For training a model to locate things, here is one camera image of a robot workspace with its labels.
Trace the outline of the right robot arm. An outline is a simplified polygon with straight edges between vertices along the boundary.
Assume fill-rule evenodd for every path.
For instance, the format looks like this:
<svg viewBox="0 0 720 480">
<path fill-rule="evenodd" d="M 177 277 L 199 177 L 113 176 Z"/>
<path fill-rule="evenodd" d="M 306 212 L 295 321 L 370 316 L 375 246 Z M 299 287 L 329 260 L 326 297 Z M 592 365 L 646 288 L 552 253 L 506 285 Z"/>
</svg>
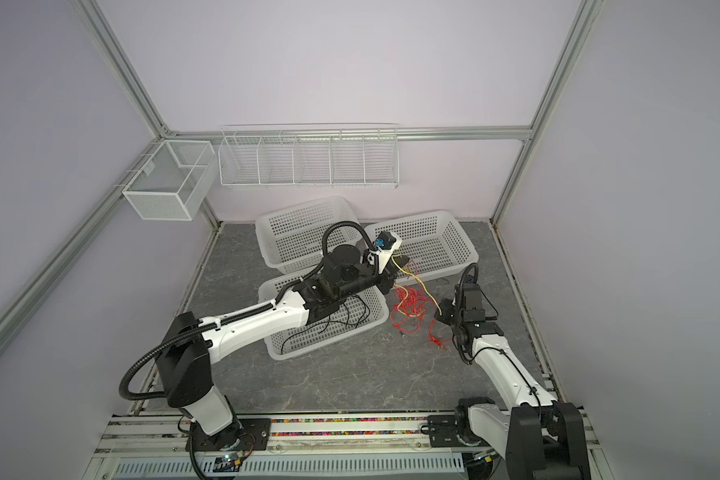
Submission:
<svg viewBox="0 0 720 480">
<path fill-rule="evenodd" d="M 472 448 L 462 457 L 469 479 L 490 479 L 499 467 L 511 479 L 591 478 L 580 410 L 547 391 L 514 354 L 497 314 L 484 309 L 478 279 L 478 265 L 469 264 L 435 318 L 450 326 L 462 362 L 479 366 L 503 403 L 462 398 L 453 413 L 429 416 L 421 433 L 436 448 Z"/>
</svg>

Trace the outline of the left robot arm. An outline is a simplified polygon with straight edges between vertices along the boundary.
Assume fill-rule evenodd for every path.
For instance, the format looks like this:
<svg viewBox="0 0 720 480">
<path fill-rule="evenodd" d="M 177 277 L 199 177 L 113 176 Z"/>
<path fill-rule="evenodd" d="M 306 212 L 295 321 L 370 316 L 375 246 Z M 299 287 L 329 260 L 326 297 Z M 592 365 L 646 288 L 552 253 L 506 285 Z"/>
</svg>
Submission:
<svg viewBox="0 0 720 480">
<path fill-rule="evenodd" d="M 274 299 L 201 319 L 192 312 L 175 317 L 162 342 L 123 375 L 120 397 L 129 401 L 163 398 L 208 437 L 237 430 L 229 400 L 214 385 L 213 364 L 279 331 L 316 324 L 368 289 L 388 293 L 406 264 L 407 259 L 398 253 L 402 245 L 398 234 L 383 230 L 370 238 L 362 232 L 365 249 L 354 244 L 330 247 L 331 234 L 341 228 L 363 230 L 353 221 L 327 227 L 321 238 L 321 260 L 283 286 Z"/>
</svg>

